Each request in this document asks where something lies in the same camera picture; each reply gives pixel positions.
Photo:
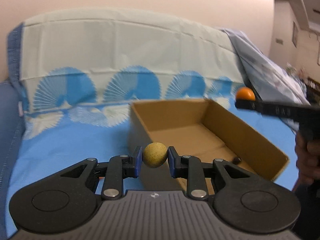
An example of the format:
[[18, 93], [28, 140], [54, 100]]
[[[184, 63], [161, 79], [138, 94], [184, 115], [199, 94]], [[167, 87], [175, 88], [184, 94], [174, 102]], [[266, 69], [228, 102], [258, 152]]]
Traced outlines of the person's right hand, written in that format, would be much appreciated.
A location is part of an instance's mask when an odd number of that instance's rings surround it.
[[292, 189], [295, 192], [300, 185], [311, 185], [315, 180], [319, 180], [319, 140], [307, 141], [300, 131], [295, 138], [295, 153], [297, 155], [296, 167], [298, 169], [298, 179]]

